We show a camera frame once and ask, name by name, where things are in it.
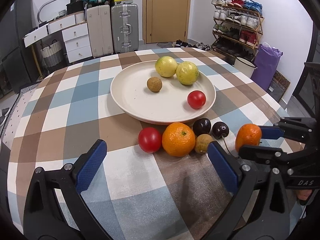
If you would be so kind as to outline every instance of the tangerine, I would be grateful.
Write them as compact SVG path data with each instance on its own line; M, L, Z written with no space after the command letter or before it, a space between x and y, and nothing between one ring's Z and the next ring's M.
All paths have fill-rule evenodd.
M193 130L180 122L170 124L162 135L162 146L171 156L183 157L192 151L195 144Z
M247 123L241 126L236 137L236 151L245 144L258 146L261 137L262 132L258 125Z

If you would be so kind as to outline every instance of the tomato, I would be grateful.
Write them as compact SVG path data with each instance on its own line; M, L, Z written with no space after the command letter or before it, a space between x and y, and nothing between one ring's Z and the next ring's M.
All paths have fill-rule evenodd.
M199 90L196 91L192 91L189 95L188 95L188 104L194 108L194 109L199 109L202 106L204 106L205 102L206 102L206 98L205 98L205 94Z
M161 141L162 135L153 127L142 129L138 136L139 146L146 153L154 153L159 150Z

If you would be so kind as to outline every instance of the purple bag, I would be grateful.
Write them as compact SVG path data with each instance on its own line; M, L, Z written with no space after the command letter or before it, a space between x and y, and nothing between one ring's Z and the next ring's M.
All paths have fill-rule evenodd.
M257 67L252 73L251 79L263 90L267 91L276 72L280 57L283 55L279 49L271 48L269 44L260 44L254 64Z

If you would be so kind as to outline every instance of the wooden door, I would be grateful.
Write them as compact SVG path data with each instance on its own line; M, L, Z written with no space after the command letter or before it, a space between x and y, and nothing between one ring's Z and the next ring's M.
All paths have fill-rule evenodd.
M185 40L189 0L147 0L146 43Z

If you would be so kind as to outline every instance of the plate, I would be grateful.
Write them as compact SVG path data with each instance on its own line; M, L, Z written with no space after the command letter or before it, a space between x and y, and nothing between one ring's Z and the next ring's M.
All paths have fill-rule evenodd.
M188 122L205 114L216 100L216 90L211 81L199 72L198 80L191 86L182 85L176 75L161 77L155 70L156 61L133 64L122 70L111 82L111 96L116 104L132 117L151 124L168 125L173 122ZM150 77L162 81L158 93L147 88ZM187 102L188 94L202 91L206 103L193 109Z

